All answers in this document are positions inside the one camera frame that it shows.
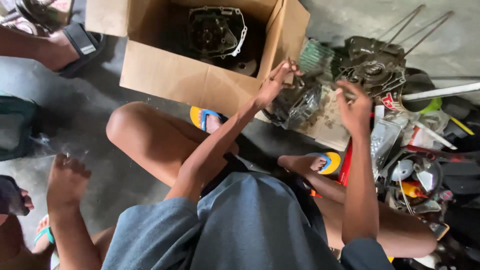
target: hand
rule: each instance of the hand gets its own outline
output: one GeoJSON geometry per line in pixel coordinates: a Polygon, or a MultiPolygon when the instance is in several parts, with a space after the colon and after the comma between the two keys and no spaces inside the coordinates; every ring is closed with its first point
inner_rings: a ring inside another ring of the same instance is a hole
{"type": "Polygon", "coordinates": [[[347,81],[338,81],[337,85],[340,87],[336,90],[336,100],[340,108],[343,125],[350,131],[353,138],[370,137],[372,100],[360,86],[347,81]],[[357,99],[347,103],[343,95],[342,86],[352,91],[357,96],[357,99]]]}
{"type": "Polygon", "coordinates": [[[92,172],[85,170],[85,165],[77,159],[58,154],[48,178],[48,211],[64,206],[78,207],[91,175],[92,172]]]}
{"type": "Polygon", "coordinates": [[[302,73],[295,61],[283,60],[265,79],[262,87],[254,97],[255,104],[260,109],[265,109],[280,93],[280,90],[283,88],[294,88],[293,85],[284,82],[290,74],[301,75],[302,73]]]}
{"type": "MultiPolygon", "coordinates": [[[[27,207],[28,210],[32,211],[35,207],[33,206],[32,198],[28,195],[28,191],[21,188],[20,192],[22,193],[22,197],[24,198],[25,207],[27,207]]],[[[5,223],[7,218],[8,215],[0,214],[0,226],[5,223]]]]}

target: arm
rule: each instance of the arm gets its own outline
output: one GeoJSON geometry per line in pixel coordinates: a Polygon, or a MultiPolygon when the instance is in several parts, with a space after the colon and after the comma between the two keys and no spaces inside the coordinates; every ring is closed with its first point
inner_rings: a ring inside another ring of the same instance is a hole
{"type": "Polygon", "coordinates": [[[338,82],[338,85],[348,88],[357,96],[352,104],[348,104],[341,88],[336,95],[342,123],[352,134],[352,160],[355,161],[350,166],[342,222],[342,241],[346,245],[355,238],[376,240],[379,212],[370,156],[372,101],[358,86],[344,81],[338,82]]]}
{"type": "Polygon", "coordinates": [[[186,197],[198,202],[202,187],[211,181],[219,172],[212,171],[209,162],[222,160],[224,153],[250,122],[257,112],[270,104],[283,88],[285,77],[293,72],[299,73],[295,64],[281,62],[270,73],[258,94],[231,117],[225,124],[205,139],[187,158],[180,168],[177,181],[165,199],[186,197]]]}
{"type": "Polygon", "coordinates": [[[100,269],[102,263],[80,213],[90,171],[76,159],[58,154],[48,179],[47,206],[60,269],[100,269]]]}

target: oily cardboard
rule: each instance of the oily cardboard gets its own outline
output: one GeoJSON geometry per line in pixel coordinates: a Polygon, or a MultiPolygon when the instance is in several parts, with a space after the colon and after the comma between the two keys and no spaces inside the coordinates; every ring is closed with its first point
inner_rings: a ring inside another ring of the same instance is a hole
{"type": "Polygon", "coordinates": [[[86,29],[128,37],[120,86],[234,114],[283,59],[297,59],[310,14],[298,0],[88,0],[86,29]],[[257,78],[153,47],[168,25],[171,6],[232,6],[265,23],[266,42],[257,78]]]}

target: dark shorts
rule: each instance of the dark shorts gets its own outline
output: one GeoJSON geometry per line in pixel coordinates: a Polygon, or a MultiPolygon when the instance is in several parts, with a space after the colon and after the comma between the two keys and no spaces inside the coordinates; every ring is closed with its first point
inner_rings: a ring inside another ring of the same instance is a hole
{"type": "MultiPolygon", "coordinates": [[[[204,197],[214,190],[232,172],[251,172],[245,166],[245,164],[243,164],[243,162],[236,158],[232,153],[226,153],[223,155],[223,158],[227,160],[226,166],[203,188],[200,194],[201,197],[204,197]]],[[[289,186],[289,188],[293,191],[303,213],[310,222],[310,225],[317,231],[323,240],[325,240],[325,243],[328,244],[327,232],[325,229],[324,220],[322,218],[322,213],[315,204],[312,196],[310,196],[309,191],[305,188],[305,185],[303,184],[304,179],[296,173],[291,173],[289,176],[279,180],[289,186]]]]}

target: blue strap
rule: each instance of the blue strap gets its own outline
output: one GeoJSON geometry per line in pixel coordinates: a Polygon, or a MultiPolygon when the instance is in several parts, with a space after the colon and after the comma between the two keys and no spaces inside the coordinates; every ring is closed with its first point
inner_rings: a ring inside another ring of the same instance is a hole
{"type": "Polygon", "coordinates": [[[310,153],[309,155],[312,155],[312,154],[318,155],[318,156],[324,158],[324,159],[326,160],[326,162],[327,162],[327,163],[322,167],[322,169],[318,171],[319,173],[320,173],[320,172],[323,172],[323,171],[324,171],[328,166],[330,166],[330,164],[332,163],[332,160],[331,160],[326,154],[322,154],[322,153],[310,153]]]}
{"type": "Polygon", "coordinates": [[[207,115],[214,115],[218,118],[220,118],[220,115],[212,110],[202,110],[202,121],[200,122],[200,128],[203,131],[206,131],[206,121],[207,121],[207,115]]]}
{"type": "Polygon", "coordinates": [[[34,245],[40,239],[40,237],[42,237],[44,234],[47,234],[47,237],[48,237],[48,240],[50,241],[50,243],[52,243],[52,244],[55,243],[55,239],[53,238],[52,232],[50,230],[50,226],[48,226],[47,228],[38,232],[38,234],[35,237],[34,245]]]}

